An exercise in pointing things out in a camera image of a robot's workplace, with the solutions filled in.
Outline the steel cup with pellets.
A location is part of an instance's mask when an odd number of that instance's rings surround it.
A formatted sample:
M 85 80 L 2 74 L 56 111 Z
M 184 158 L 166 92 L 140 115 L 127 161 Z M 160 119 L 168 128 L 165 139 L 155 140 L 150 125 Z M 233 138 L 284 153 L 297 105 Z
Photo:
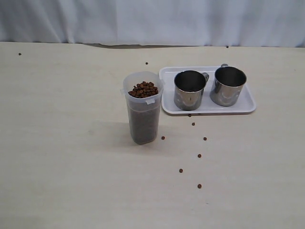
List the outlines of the steel cup with pellets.
M 233 106 L 247 81 L 246 74 L 233 66 L 222 64 L 214 72 L 214 81 L 210 91 L 211 100 L 220 106 Z

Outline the white backdrop curtain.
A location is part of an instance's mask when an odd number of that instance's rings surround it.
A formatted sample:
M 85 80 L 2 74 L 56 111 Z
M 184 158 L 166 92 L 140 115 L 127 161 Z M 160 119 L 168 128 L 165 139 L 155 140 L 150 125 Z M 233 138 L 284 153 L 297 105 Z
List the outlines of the white backdrop curtain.
M 302 0 L 3 0 L 3 42 L 304 47 Z

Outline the white plastic tray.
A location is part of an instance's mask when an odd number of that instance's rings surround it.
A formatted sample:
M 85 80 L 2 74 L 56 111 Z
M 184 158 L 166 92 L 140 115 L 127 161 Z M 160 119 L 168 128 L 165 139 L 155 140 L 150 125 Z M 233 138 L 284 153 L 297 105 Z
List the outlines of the white plastic tray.
M 218 66 L 176 66 L 162 68 L 159 71 L 159 77 L 164 81 L 162 109 L 169 115 L 229 115 L 253 112 L 256 109 L 256 104 L 247 85 L 243 87 L 237 102 L 233 106 L 220 106 L 211 100 L 210 91 L 214 81 L 214 72 L 217 68 Z M 186 70 L 209 74 L 209 80 L 203 92 L 202 103 L 198 109 L 192 111 L 181 110 L 174 103 L 174 78 L 176 74 Z

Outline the translucent plastic container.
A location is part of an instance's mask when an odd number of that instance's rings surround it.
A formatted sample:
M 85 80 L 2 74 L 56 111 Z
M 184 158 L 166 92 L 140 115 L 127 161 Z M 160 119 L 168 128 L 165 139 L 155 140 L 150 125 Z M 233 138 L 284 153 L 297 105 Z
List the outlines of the translucent plastic container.
M 144 71 L 125 77 L 121 93 L 125 96 L 130 133 L 139 145 L 157 137 L 163 82 L 155 73 Z

